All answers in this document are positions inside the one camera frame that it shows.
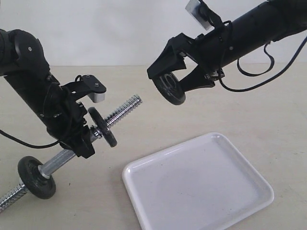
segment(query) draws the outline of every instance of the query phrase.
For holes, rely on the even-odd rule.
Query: screw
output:
[[[106,118],[106,123],[108,127],[112,127],[123,117],[125,117],[128,113],[130,113],[132,110],[138,107],[141,103],[142,100],[138,95],[131,97],[122,106],[120,106],[118,109],[116,109]],[[98,138],[101,138],[99,137],[99,134],[96,135],[94,133],[94,132],[99,133],[99,130],[97,130],[96,127],[93,127],[92,131],[93,131],[91,137],[92,142],[94,142]],[[58,170],[60,167],[62,167],[64,164],[66,164],[75,156],[76,154],[73,151],[68,149],[63,149],[61,152],[59,152],[56,156],[47,161],[45,164],[40,165],[38,167],[38,170],[43,177],[48,179],[51,174],[53,174],[56,170]],[[16,186],[14,189],[10,190],[6,195],[0,198],[0,213],[2,213],[8,207],[14,204],[17,200],[22,198],[27,192],[28,189],[25,187],[23,182],[20,181],[18,186]]]

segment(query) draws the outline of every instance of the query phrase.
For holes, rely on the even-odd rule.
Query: white tray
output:
[[[272,187],[219,133],[134,161],[123,180],[143,230],[225,230],[274,199]]]

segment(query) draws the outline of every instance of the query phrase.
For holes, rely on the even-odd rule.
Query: white table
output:
[[[280,70],[284,65],[277,65]],[[245,69],[261,72],[267,65]],[[146,67],[52,67],[62,83],[78,74],[94,74],[107,87],[106,100],[96,106],[106,117],[137,93],[143,104],[112,128],[118,146],[94,142],[96,154],[75,158],[54,173],[56,194],[40,200],[27,194],[0,215],[0,229],[139,230],[137,218],[123,185],[125,165],[157,150],[216,131],[226,135],[272,185],[274,202],[231,230],[303,230],[307,226],[307,77],[306,64],[295,64],[286,74],[258,90],[228,92],[217,83],[213,89],[187,93],[181,106],[173,106],[147,79]],[[239,74],[235,65],[225,68],[225,83],[245,87],[260,82]],[[182,71],[182,78],[188,71]],[[1,120],[4,131],[36,145],[53,141],[45,126],[0,79]],[[88,123],[93,122],[89,115]],[[17,163],[26,155],[42,162],[56,155],[59,146],[35,150],[0,138],[0,194],[18,184]]]

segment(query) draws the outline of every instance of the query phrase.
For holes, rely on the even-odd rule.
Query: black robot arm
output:
[[[185,101],[185,92],[212,88],[224,77],[222,67],[255,49],[307,29],[307,0],[268,0],[233,22],[223,22],[202,0],[193,16],[214,29],[193,39],[181,33],[169,39],[158,59],[147,69],[159,92],[172,104]],[[184,58],[197,67],[181,81],[172,72],[186,69]]]
[[[38,39],[22,30],[0,30],[0,76],[14,88],[47,132],[57,141],[45,148],[60,144],[77,156],[89,158],[95,151],[90,128],[84,116],[87,110],[77,100],[88,95],[99,102],[105,86],[93,75],[77,76],[75,81],[61,86],[51,74],[43,48]]]

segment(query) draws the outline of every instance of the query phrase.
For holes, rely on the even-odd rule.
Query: white background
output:
[[[206,33],[186,12],[189,0],[1,0],[0,28],[38,37],[50,65],[149,65],[169,38]],[[264,0],[206,0],[223,19],[234,20]],[[288,62],[306,32],[269,47]],[[262,48],[242,59],[266,63]],[[303,50],[297,61],[307,61]]]

